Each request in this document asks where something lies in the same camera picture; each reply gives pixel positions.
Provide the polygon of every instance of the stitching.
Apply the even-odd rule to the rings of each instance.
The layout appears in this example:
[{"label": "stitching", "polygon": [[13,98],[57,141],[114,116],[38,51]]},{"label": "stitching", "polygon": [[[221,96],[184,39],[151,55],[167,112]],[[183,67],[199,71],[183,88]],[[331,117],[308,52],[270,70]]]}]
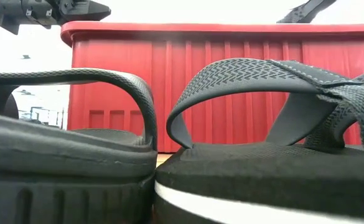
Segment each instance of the stitching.
[{"label": "stitching", "polygon": [[305,75],[305,76],[307,76],[307,77],[309,77],[309,78],[311,78],[311,79],[313,79],[313,80],[316,80],[316,81],[321,82],[321,83],[324,83],[324,84],[327,84],[327,83],[335,83],[335,82],[353,82],[353,80],[347,80],[346,78],[343,78],[343,77],[340,77],[340,76],[338,76],[338,75],[334,75],[334,74],[332,74],[332,73],[329,73],[329,72],[326,72],[326,71],[321,70],[321,72],[324,72],[324,73],[326,73],[326,74],[329,74],[329,75],[331,75],[331,76],[333,76],[333,77],[337,77],[338,79],[342,79],[342,80],[323,81],[323,80],[319,80],[318,78],[314,78],[313,76],[308,75],[308,74],[306,74],[305,72],[302,72],[302,71],[300,71],[300,70],[298,70],[298,69],[296,69],[296,68],[293,68],[293,67],[291,67],[291,66],[288,66],[288,65],[282,64],[282,63],[280,63],[280,62],[278,62],[278,61],[273,60],[273,62],[275,62],[275,63],[277,63],[277,64],[279,64],[279,65],[281,65],[281,66],[287,67],[287,68],[289,68],[289,69],[291,69],[291,70],[293,70],[293,71],[295,71],[295,72],[298,72],[298,73],[300,73],[300,74],[302,74],[302,75]]}]

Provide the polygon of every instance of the black sandal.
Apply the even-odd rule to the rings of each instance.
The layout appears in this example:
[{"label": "black sandal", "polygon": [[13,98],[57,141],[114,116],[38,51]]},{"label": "black sandal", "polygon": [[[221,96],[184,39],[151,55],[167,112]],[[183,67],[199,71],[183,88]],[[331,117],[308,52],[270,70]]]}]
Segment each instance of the black sandal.
[{"label": "black sandal", "polygon": [[[363,222],[364,150],[343,141],[357,119],[364,149],[363,83],[364,75],[349,80],[294,61],[233,58],[206,66],[167,120],[182,148],[157,168],[158,223]],[[291,93],[265,142],[192,142],[184,110],[250,91]]]},{"label": "black sandal", "polygon": [[[107,82],[128,92],[144,135],[63,131],[11,117],[19,85]],[[0,224],[145,223],[152,214],[157,124],[152,94],[139,77],[95,68],[0,73]]]}]

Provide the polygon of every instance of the ribbed red wall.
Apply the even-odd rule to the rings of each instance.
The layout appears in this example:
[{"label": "ribbed red wall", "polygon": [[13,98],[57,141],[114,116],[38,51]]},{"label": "ribbed red wall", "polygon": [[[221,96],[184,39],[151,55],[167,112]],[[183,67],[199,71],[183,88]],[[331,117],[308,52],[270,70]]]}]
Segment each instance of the ribbed red wall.
[{"label": "ribbed red wall", "polygon": [[[364,32],[360,27],[353,29],[356,32],[335,32],[332,26],[319,26],[331,31],[310,35],[307,30],[313,26],[298,25],[294,35],[283,35],[288,32],[280,26],[272,26],[273,31],[267,28],[265,34],[250,31],[250,27],[258,29],[254,26],[244,26],[244,32],[227,32],[227,26],[222,26],[221,34],[208,31],[200,35],[183,30],[186,25],[180,25],[183,31],[177,31],[178,25],[172,25],[176,30],[171,31],[166,25],[157,25],[163,28],[155,32],[139,30],[137,25],[133,28],[133,24],[113,24],[111,30],[108,24],[101,29],[100,25],[74,23],[63,28],[63,40],[73,46],[73,67],[119,70],[145,79],[154,94],[161,152],[178,150],[166,134],[167,115],[189,80],[211,62],[233,57],[271,58],[298,60],[351,78],[364,73]],[[286,97],[286,93],[224,96],[194,106],[184,117],[194,141],[257,142],[266,137]],[[137,105],[119,88],[105,83],[71,87],[69,129],[115,128],[141,134],[142,127]],[[348,130],[345,139],[349,144],[360,144],[357,126]]]}]

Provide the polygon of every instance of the red plastic bin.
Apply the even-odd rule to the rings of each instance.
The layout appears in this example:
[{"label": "red plastic bin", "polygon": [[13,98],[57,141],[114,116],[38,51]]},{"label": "red plastic bin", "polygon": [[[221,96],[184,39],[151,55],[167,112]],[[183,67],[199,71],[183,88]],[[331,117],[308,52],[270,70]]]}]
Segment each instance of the red plastic bin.
[{"label": "red plastic bin", "polygon": [[[310,24],[115,24],[70,22],[62,40],[73,48],[73,67],[119,70],[139,75],[154,94],[159,151],[178,145],[166,134],[166,119],[189,80],[224,58],[298,60],[347,77],[364,73],[364,25]],[[286,100],[286,93],[244,93],[219,97],[184,113],[194,141],[239,144],[262,141]],[[138,106],[106,83],[73,85],[68,128],[115,128],[140,134]],[[345,134],[360,144],[357,126]]]}]

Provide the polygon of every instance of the white stripe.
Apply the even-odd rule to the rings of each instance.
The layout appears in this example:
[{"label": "white stripe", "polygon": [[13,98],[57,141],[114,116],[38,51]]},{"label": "white stripe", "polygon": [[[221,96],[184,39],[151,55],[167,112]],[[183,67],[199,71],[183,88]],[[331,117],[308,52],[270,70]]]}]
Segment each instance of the white stripe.
[{"label": "white stripe", "polygon": [[225,200],[170,189],[156,182],[156,193],[166,202],[200,217],[226,224],[249,223],[364,223],[364,220]]}]

